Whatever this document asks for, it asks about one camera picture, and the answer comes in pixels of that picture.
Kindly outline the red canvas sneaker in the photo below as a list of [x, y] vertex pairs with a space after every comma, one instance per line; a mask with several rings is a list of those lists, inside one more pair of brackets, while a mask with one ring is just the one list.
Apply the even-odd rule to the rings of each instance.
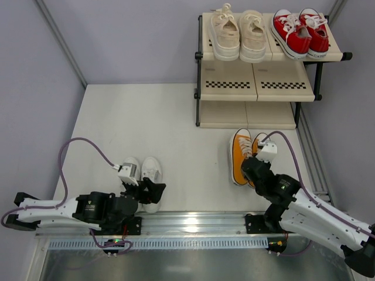
[[287, 57], [302, 60], [307, 56], [312, 37], [295, 14], [278, 10], [271, 19], [270, 30]]
[[324, 58], [329, 50], [329, 36], [326, 30], [328, 20], [312, 8], [301, 10], [298, 18], [312, 38], [307, 55], [313, 59]]

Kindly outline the beige lace sneaker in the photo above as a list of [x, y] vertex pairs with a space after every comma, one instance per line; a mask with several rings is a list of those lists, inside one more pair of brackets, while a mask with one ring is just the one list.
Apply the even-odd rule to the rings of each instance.
[[244, 11], [239, 20], [240, 59], [248, 63], [264, 60], [266, 50], [266, 29], [263, 16], [255, 10]]
[[229, 3], [213, 11], [208, 25], [214, 57], [221, 61], [237, 60], [240, 54], [240, 31]]

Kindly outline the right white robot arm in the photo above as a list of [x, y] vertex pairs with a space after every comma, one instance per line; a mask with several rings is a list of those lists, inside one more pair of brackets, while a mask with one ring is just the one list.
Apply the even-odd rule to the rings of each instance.
[[291, 176], [274, 174], [255, 157], [241, 164], [241, 172], [271, 203], [264, 213], [270, 231], [302, 235], [339, 255], [353, 271], [374, 277], [374, 225], [341, 212]]

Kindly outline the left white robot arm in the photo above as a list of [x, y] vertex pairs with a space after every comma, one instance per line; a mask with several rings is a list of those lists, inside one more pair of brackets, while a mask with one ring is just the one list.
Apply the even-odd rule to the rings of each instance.
[[64, 203], [39, 200], [27, 193], [18, 192], [14, 203], [17, 208], [1, 219], [4, 227], [18, 231], [35, 231], [37, 228], [88, 228], [99, 235], [119, 235], [141, 220], [135, 214], [142, 205], [160, 202], [166, 188], [144, 177], [133, 183], [122, 181], [125, 188], [119, 196], [114, 193], [92, 191]]

